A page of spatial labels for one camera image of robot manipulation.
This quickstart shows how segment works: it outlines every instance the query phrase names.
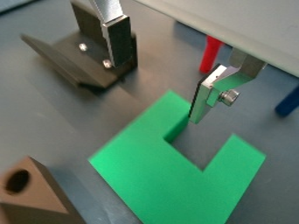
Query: black metal bracket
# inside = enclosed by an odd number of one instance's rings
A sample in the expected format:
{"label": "black metal bracket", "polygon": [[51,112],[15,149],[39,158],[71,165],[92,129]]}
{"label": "black metal bracket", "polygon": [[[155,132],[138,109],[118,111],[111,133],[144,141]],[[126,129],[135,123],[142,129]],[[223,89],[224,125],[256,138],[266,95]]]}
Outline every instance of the black metal bracket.
{"label": "black metal bracket", "polygon": [[71,84],[80,88],[107,89],[138,66],[136,36],[131,34],[131,59],[118,67],[104,65],[103,61],[110,58],[108,43],[103,38],[96,13],[80,2],[72,1],[71,5],[77,19],[79,32],[53,45],[27,35],[21,35],[21,38],[51,62]]}

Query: wooden block with hole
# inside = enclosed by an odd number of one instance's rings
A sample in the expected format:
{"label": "wooden block with hole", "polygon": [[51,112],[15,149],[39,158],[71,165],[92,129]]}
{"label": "wooden block with hole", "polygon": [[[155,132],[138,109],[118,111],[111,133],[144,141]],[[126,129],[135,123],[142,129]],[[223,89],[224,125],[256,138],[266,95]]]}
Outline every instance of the wooden block with hole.
{"label": "wooden block with hole", "polygon": [[0,177],[0,223],[85,223],[47,168],[31,157]]}

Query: green l-shaped block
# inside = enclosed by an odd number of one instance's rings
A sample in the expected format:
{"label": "green l-shaped block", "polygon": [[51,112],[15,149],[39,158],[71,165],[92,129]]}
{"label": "green l-shaped block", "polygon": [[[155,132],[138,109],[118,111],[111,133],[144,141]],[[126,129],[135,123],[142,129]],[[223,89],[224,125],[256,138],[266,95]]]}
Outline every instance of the green l-shaped block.
{"label": "green l-shaped block", "polygon": [[146,224],[226,223],[266,159],[231,136],[199,170],[170,145],[188,123],[190,107],[170,91],[89,159]]}

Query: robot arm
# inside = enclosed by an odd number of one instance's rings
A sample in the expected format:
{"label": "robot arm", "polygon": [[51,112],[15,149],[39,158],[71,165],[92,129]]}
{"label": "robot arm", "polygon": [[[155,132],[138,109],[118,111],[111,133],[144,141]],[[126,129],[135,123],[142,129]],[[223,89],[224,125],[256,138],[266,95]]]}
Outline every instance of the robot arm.
{"label": "robot arm", "polygon": [[232,105],[239,97],[239,92],[234,88],[252,81],[267,65],[263,60],[235,48],[230,64],[230,67],[218,65],[210,76],[199,82],[190,111],[190,120],[194,123],[199,123],[218,102]]}

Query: screw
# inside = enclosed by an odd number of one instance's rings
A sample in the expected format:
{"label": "screw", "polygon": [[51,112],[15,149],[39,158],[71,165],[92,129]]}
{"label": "screw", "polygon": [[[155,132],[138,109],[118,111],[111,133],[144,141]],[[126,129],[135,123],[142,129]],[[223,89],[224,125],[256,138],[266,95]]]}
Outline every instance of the screw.
{"label": "screw", "polygon": [[111,68],[112,67],[112,63],[111,63],[110,59],[104,59],[103,60],[103,65],[104,65],[105,68]]}
{"label": "screw", "polygon": [[79,44],[79,49],[85,52],[88,50],[88,47],[84,43]]}
{"label": "screw", "polygon": [[235,89],[222,92],[219,95],[219,101],[223,102],[227,106],[231,106],[238,98],[239,92]]}

